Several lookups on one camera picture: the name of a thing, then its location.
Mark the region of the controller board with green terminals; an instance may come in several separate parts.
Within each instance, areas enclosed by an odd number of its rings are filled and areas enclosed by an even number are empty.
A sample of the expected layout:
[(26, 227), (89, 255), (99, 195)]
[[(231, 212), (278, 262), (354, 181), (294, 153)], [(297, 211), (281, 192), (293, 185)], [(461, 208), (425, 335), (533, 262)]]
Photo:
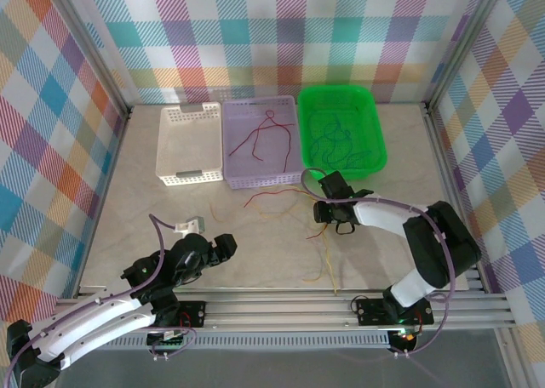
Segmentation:
[(174, 350), (174, 348), (182, 347), (188, 341), (189, 336), (189, 331), (181, 329), (150, 332), (146, 335), (146, 345), (149, 347), (162, 346)]

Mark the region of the purple perforated plastic basket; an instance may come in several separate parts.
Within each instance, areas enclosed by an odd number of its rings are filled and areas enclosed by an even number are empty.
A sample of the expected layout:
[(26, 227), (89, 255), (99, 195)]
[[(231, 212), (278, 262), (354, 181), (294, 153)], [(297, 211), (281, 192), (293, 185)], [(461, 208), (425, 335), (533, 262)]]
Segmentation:
[(226, 100), (221, 109), (223, 175), (231, 188), (300, 182), (303, 166), (293, 97)]

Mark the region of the green mesh plastic basket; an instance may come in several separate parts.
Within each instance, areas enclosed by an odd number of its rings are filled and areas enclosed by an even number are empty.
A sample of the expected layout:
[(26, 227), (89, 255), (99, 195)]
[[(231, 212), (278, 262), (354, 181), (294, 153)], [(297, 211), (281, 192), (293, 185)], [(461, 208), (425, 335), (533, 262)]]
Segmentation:
[(372, 93), (356, 85), (321, 85), (297, 97), (301, 158), (307, 168), (362, 180), (381, 171), (387, 149)]

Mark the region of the white perforated plastic basket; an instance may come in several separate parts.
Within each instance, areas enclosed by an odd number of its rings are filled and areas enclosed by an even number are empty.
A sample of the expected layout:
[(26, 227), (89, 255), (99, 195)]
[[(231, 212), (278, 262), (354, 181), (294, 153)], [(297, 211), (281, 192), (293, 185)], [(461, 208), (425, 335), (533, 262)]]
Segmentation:
[(161, 110), (156, 176), (166, 186), (223, 180), (221, 104), (165, 106)]

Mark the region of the controller board with orange part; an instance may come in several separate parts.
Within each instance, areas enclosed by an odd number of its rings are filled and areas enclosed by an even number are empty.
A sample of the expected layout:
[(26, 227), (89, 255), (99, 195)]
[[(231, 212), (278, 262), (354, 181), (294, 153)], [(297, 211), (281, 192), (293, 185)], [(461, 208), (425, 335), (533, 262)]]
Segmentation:
[(416, 348), (418, 336), (421, 334), (419, 328), (402, 328), (388, 332), (389, 344), (392, 349), (400, 351), (413, 351)]

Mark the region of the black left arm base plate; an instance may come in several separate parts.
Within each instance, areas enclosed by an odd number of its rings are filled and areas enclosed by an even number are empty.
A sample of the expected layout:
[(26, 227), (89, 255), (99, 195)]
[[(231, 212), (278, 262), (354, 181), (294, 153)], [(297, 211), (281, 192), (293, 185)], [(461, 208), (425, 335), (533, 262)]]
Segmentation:
[(206, 315), (206, 302), (202, 300), (180, 301), (176, 315), (181, 327), (202, 328)]

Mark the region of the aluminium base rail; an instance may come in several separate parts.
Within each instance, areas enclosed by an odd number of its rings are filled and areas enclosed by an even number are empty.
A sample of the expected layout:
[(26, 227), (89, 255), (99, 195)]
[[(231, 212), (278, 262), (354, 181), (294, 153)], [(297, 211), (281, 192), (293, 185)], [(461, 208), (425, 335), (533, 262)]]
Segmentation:
[[(206, 302), (204, 330), (215, 332), (341, 331), (355, 330), (358, 320), (350, 302), (380, 293), (359, 290), (281, 288), (187, 288), (178, 300)], [(502, 294), (455, 292), (444, 328), (512, 328), (513, 313)]]

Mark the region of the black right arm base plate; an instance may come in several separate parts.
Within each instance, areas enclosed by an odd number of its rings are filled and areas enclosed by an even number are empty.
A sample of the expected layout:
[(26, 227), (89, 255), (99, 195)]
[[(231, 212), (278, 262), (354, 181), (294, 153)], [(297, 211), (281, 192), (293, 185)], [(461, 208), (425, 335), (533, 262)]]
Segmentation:
[(434, 324), (431, 305), (425, 299), (418, 301), (400, 315), (389, 313), (383, 304), (383, 299), (356, 298), (351, 302), (351, 310), (356, 314), (359, 326)]

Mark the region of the aluminium table edge rail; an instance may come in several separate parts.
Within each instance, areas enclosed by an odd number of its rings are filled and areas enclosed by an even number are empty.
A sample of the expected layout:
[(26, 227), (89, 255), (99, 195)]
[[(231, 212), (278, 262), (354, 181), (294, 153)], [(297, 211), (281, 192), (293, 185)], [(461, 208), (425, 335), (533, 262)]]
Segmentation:
[[(450, 162), (447, 157), (446, 148), (444, 142), (441, 139), (438, 125), (435, 121), (433, 112), (430, 111), (425, 102), (420, 104), (422, 119), (427, 131), (427, 137), (430, 141), (430, 145), (434, 154), (435, 162), (439, 171), (439, 179), (442, 185), (442, 191), (445, 195), (445, 199), (452, 205), (453, 209), (457, 212), (462, 222), (466, 225), (471, 234), (473, 231), (468, 222), (468, 218), (463, 210), (462, 199), (458, 192), (455, 176), (450, 168)], [(483, 267), (479, 261), (469, 270), (468, 285), (470, 291), (480, 291), (488, 294), (490, 292), (490, 286), (483, 272)]]
[(100, 223), (100, 217), (102, 215), (102, 211), (103, 211), (103, 209), (105, 207), (105, 204), (106, 204), (107, 193), (109, 191), (109, 188), (110, 188), (110, 185), (111, 185), (111, 182), (112, 182), (112, 178), (113, 178), (113, 175), (114, 175), (114, 171), (115, 171), (115, 168), (116, 168), (117, 163), (118, 163), (119, 153), (120, 153), (121, 147), (123, 145), (124, 137), (126, 135), (126, 131), (128, 129), (129, 121), (131, 120), (133, 110), (134, 110), (134, 107), (133, 106), (130, 107), (128, 109), (128, 113), (124, 116), (123, 123), (122, 123), (121, 130), (120, 130), (120, 135), (118, 136), (118, 142), (117, 142), (116, 146), (113, 148), (112, 159), (111, 159), (111, 162), (110, 162), (109, 168), (107, 170), (107, 174), (106, 174), (106, 181), (105, 181), (105, 184), (103, 186), (103, 191), (101, 193), (101, 197), (99, 199), (99, 203), (98, 203), (98, 206), (97, 206), (97, 209), (96, 209), (96, 216), (93, 219), (93, 225), (91, 226), (91, 232), (89, 234), (89, 239), (88, 239), (88, 241), (86, 243), (86, 248), (85, 248), (85, 250), (83, 252), (82, 260), (81, 260), (80, 265), (79, 265), (79, 267), (77, 269), (77, 276), (76, 276), (74, 285), (72, 287), (72, 291), (70, 292), (70, 296), (73, 297), (73, 298), (79, 296), (79, 290), (81, 288), (81, 281), (83, 279), (83, 273), (84, 273), (84, 270), (85, 270), (85, 266), (86, 266), (86, 264), (87, 264), (87, 262), (89, 260), (89, 255), (90, 255), (90, 252), (91, 252), (91, 249), (92, 249), (93, 241), (95, 239), (95, 234), (97, 232), (98, 225)]

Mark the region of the aluminium frame post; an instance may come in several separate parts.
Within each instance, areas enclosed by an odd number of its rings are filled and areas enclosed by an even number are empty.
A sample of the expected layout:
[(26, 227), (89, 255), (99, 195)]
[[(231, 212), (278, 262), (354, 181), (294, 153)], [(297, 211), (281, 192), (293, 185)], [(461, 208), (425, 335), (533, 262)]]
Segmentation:
[(107, 69), (105, 61), (100, 56), (98, 48), (95, 46), (93, 38), (90, 36), (87, 27), (81, 20), (74, 8), (71, 0), (51, 0), (53, 5), (59, 10), (60, 16), (66, 22), (67, 27), (73, 35), (74, 40), (83, 52), (83, 56), (88, 60), (90, 66), (95, 71), (104, 90), (112, 100), (112, 103), (119, 111), (123, 119), (130, 118), (131, 106), (124, 100), (120, 89), (114, 82), (112, 74)]
[(454, 19), (447, 26), (445, 50), (439, 56), (422, 103), (430, 111), (438, 107), (498, 0), (457, 0)]

